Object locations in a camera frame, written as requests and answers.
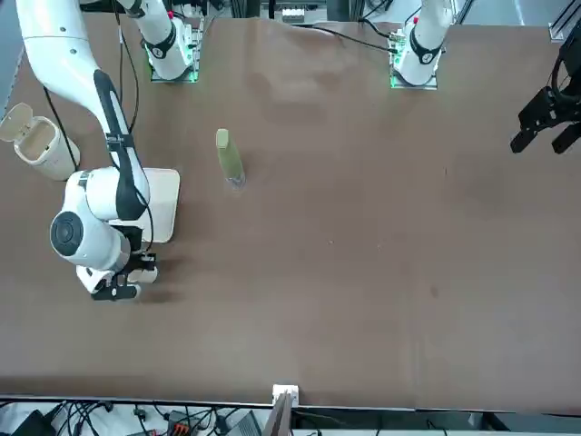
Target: table surface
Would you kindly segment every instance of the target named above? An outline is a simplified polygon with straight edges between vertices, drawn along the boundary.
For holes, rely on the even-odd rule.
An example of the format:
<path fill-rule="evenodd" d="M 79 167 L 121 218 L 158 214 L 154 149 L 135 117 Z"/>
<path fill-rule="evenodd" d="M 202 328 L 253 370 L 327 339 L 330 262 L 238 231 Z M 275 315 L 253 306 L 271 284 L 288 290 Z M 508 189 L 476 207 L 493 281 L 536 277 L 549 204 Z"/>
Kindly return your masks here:
<path fill-rule="evenodd" d="M 117 83 L 114 18 L 86 23 Z M 581 152 L 554 155 L 555 131 L 508 146 L 556 57 L 546 29 L 451 28 L 436 92 L 389 89 L 382 52 L 230 19 L 198 84 L 151 84 L 124 30 L 140 157 L 182 177 L 159 280 L 140 302 L 93 302 L 48 240 L 64 184 L 2 147 L 0 391 L 269 402 L 292 383 L 314 405 L 581 410 Z M 131 118 L 129 68 L 124 88 Z M 20 101 L 50 114 L 26 60 Z M 55 103 L 82 167 L 107 165 L 96 120 Z"/>

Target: bottle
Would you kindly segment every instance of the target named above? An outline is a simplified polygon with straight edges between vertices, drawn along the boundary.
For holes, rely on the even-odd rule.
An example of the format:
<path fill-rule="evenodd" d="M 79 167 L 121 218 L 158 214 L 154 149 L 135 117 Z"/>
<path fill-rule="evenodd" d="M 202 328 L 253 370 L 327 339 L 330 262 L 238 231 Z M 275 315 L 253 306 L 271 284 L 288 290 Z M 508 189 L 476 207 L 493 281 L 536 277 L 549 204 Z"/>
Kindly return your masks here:
<path fill-rule="evenodd" d="M 218 149 L 218 160 L 224 177 L 235 189 L 241 189 L 246 183 L 246 175 L 242 168 L 238 149 L 230 138 L 228 130 L 218 129 L 216 132 L 216 148 Z"/>

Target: wire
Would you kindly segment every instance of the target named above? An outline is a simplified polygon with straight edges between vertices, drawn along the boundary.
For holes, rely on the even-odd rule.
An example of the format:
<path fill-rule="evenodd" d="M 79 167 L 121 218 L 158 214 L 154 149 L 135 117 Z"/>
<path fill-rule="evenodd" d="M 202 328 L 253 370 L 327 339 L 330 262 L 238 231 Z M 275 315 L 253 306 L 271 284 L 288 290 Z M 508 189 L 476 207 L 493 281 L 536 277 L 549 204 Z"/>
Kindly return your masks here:
<path fill-rule="evenodd" d="M 338 420 L 337 418 L 334 418 L 332 416 L 321 415 L 318 413 L 311 413 L 309 411 L 295 411 L 295 413 L 298 414 L 299 416 L 311 416 L 313 418 L 322 418 L 324 420 L 333 421 L 333 422 L 337 423 L 338 425 L 342 425 L 344 427 L 350 427 L 350 425 L 348 423 L 346 423 L 345 421 Z"/>
<path fill-rule="evenodd" d="M 413 16 L 419 12 L 420 9 L 421 9 L 421 6 L 418 9 L 416 9 L 414 12 L 412 12 L 411 15 L 408 18 L 406 18 L 406 21 L 404 21 L 403 24 L 406 25 L 408 23 L 408 21 L 411 20 L 413 18 Z"/>
<path fill-rule="evenodd" d="M 376 34 L 378 34 L 379 36 L 383 36 L 384 38 L 391 38 L 391 34 L 386 34 L 384 32 L 381 32 L 370 20 L 368 20 L 367 18 L 361 18 L 359 20 L 360 23 L 363 23 L 364 25 L 368 25 L 369 27 L 371 27 L 371 29 L 373 29 L 373 32 L 375 32 Z"/>
<path fill-rule="evenodd" d="M 121 18 L 119 17 L 119 11 L 117 11 L 117 4 L 115 3 L 115 0 L 111 0 L 113 3 L 113 11 L 115 13 L 115 21 L 117 22 L 117 25 L 119 26 L 119 33 L 121 35 L 121 39 L 123 41 L 123 45 L 125 47 L 125 51 L 127 52 L 127 57 L 129 58 L 129 63 L 131 64 L 131 69 L 133 70 L 133 79 L 135 81 L 135 109 L 133 110 L 133 119 L 131 120 L 131 124 L 129 125 L 129 133 L 131 134 L 133 132 L 133 128 L 135 127 L 135 123 L 137 121 L 137 114 L 139 112 L 139 80 L 137 79 L 137 71 L 135 70 L 135 64 L 133 63 L 133 58 L 131 56 L 131 52 L 129 50 L 129 46 L 127 45 L 127 40 L 125 39 L 125 35 L 123 34 L 123 29 L 121 28 Z M 121 59 L 119 61 L 119 63 L 121 64 L 123 62 L 123 51 L 121 53 Z M 120 80 L 120 90 L 119 90 L 119 94 L 121 96 L 123 96 L 123 81 Z M 117 163 L 115 163 L 115 161 L 113 160 L 113 158 L 111 158 L 111 162 L 113 164 L 113 166 L 117 169 L 117 171 L 119 172 L 120 177 L 121 175 L 121 170 L 119 169 L 119 166 L 117 165 Z M 150 227 L 152 229 L 152 234 L 151 234 L 151 238 L 149 243 L 147 244 L 147 248 L 145 249 L 145 252 L 149 252 L 149 250 L 152 248 L 153 245 L 153 215 L 152 215 L 152 210 L 149 207 L 149 203 L 145 201 L 145 198 L 143 197 L 142 193 L 139 192 L 139 190 L 137 189 L 137 186 L 135 186 L 135 183 L 131 183 L 131 185 L 133 186 L 133 189 L 135 190 L 135 194 L 139 197 L 139 201 L 142 202 L 142 204 L 145 204 L 145 208 L 147 210 L 147 214 L 149 216 L 149 223 L 150 223 Z"/>
<path fill-rule="evenodd" d="M 560 100 L 561 102 L 577 104 L 579 103 L 579 101 L 581 101 L 581 96 L 563 94 L 561 93 L 559 87 L 556 85 L 556 80 L 559 76 L 559 69 L 562 63 L 563 58 L 561 56 L 558 56 L 555 61 L 555 65 L 553 66 L 553 73 L 551 74 L 551 88 L 553 89 L 553 93 L 555 94 L 555 98 L 557 100 Z"/>
<path fill-rule="evenodd" d="M 135 404 L 135 411 L 139 411 L 139 409 L 137 408 L 137 404 Z M 137 420 L 139 421 L 139 425 L 142 426 L 143 434 L 149 434 L 147 429 L 145 429 L 145 425 L 143 424 L 142 416 L 139 414 L 139 412 L 135 413 L 134 415 L 137 417 Z"/>
<path fill-rule="evenodd" d="M 66 417 L 66 419 L 64 420 L 63 424 L 61 425 L 61 427 L 58 429 L 58 432 L 56 433 L 56 436 L 60 436 L 60 435 L 61 435 L 61 433 L 62 433 L 62 432 L 63 432 L 63 430 L 64 430 L 64 426 L 67 426 L 67 427 L 68 427 L 68 429 L 67 429 L 67 430 L 68 430 L 68 433 L 69 433 L 69 434 L 71 434 L 71 435 L 73 434 L 73 433 L 71 432 L 71 419 L 72 419 L 72 418 L 73 418 L 73 417 L 74 417 L 74 416 L 75 416 L 77 413 L 79 413 L 79 411 L 77 410 L 77 411 L 73 411 L 73 412 L 71 412 L 71 409 L 73 408 L 73 406 L 76 406 L 76 404 L 77 404 L 77 403 L 76 403 L 76 401 L 70 402 L 70 403 L 68 403 L 68 404 L 69 404 L 69 408 L 68 408 L 68 410 L 67 410 L 67 417 Z M 99 402 L 99 403 L 96 403 L 96 404 L 93 404 L 93 405 L 89 405 L 89 404 L 87 404 L 86 412 L 87 412 L 87 413 L 91 413 L 91 412 L 93 412 L 95 409 L 98 409 L 98 408 L 100 408 L 100 407 L 103 407 L 103 404 L 102 404 L 102 403 L 100 403 L 100 402 Z"/>
<path fill-rule="evenodd" d="M 224 419 L 224 420 L 227 420 L 228 418 L 230 418 L 230 417 L 231 417 L 231 416 L 232 416 L 234 413 L 236 413 L 236 412 L 237 412 L 237 411 L 239 411 L 239 410 L 240 410 L 240 407 L 237 407 L 237 408 L 235 408 L 235 409 L 233 409 L 233 410 L 229 411 L 228 413 L 226 413 L 226 414 L 223 416 L 223 419 Z"/>
<path fill-rule="evenodd" d="M 354 43 L 365 45 L 369 48 L 375 48 L 376 50 L 381 50 L 382 52 L 388 52 L 388 53 L 393 53 L 393 54 L 396 54 L 398 52 L 395 48 L 387 48 L 387 47 L 382 47 L 381 45 L 366 43 L 365 41 L 361 41 L 360 39 L 353 38 L 351 36 L 347 36 L 345 34 L 342 34 L 340 32 L 336 32 L 334 30 L 327 29 L 325 27 L 312 26 L 311 28 L 316 29 L 316 30 L 322 30 L 323 32 L 327 32 L 328 34 L 340 36 L 341 38 L 349 39 L 350 41 L 353 41 Z"/>
<path fill-rule="evenodd" d="M 94 410 L 93 409 L 89 411 L 91 404 L 82 404 L 81 406 L 79 406 L 79 403 L 76 402 L 74 404 L 74 407 L 78 410 L 79 414 L 81 415 L 81 418 L 77 422 L 78 434 L 81 434 L 83 432 L 84 423 L 87 422 L 89 424 L 89 427 L 91 428 L 91 432 L 93 433 L 93 435 L 99 436 L 99 433 L 97 432 L 97 430 L 94 429 L 93 422 L 91 421 L 91 417 L 89 416 L 91 411 Z"/>
<path fill-rule="evenodd" d="M 383 428 L 383 415 L 380 412 L 379 419 L 378 419 L 378 430 L 375 432 L 375 436 L 379 436 L 382 428 Z"/>
<path fill-rule="evenodd" d="M 155 409 L 155 411 L 157 411 L 157 412 L 160 414 L 160 416 L 161 416 L 162 418 L 164 418 L 166 421 L 168 421 L 168 420 L 169 420 L 169 413 L 163 413 L 162 411 L 160 411 L 160 408 L 159 408 L 159 407 L 157 407 L 157 405 L 156 405 L 156 404 L 153 404 L 153 408 Z"/>
<path fill-rule="evenodd" d="M 430 420 L 426 420 L 426 425 L 428 425 L 428 429 L 440 430 L 444 432 L 444 436 L 448 436 L 448 432 L 444 427 L 438 427 L 434 425 L 434 423 Z"/>
<path fill-rule="evenodd" d="M 383 0 L 381 3 L 379 3 L 373 9 L 371 9 L 369 12 L 367 12 L 363 18 L 368 18 L 371 14 L 373 14 L 375 11 L 377 11 L 378 9 L 380 9 L 384 5 L 386 5 L 386 8 L 385 9 L 387 11 L 388 10 L 388 7 L 391 6 L 391 4 L 393 3 L 393 1 L 394 0 Z"/>
<path fill-rule="evenodd" d="M 56 118 L 56 122 L 58 123 L 58 128 L 61 129 L 61 133 L 64 136 L 64 142 L 66 143 L 66 148 L 69 151 L 69 156 L 71 157 L 71 162 L 73 163 L 74 170 L 78 171 L 79 165 L 76 163 L 76 161 L 74 159 L 73 149 L 71 148 L 71 144 L 69 143 L 69 137 L 66 134 L 66 131 L 64 130 L 64 126 L 63 126 L 63 122 L 61 121 L 61 117 L 58 116 L 58 113 L 56 112 L 56 109 L 54 108 L 53 100 L 51 99 L 51 95 L 48 92 L 48 89 L 46 89 L 46 86 L 43 85 L 43 89 L 44 89 L 44 95 L 46 96 L 46 101 L 48 102 L 48 105 L 51 107 L 51 111 L 53 111 L 54 118 Z"/>
<path fill-rule="evenodd" d="M 190 419 L 190 411 L 188 411 L 188 405 L 185 405 L 185 414 L 188 417 L 188 435 L 192 434 L 193 428 L 192 428 L 192 420 Z"/>

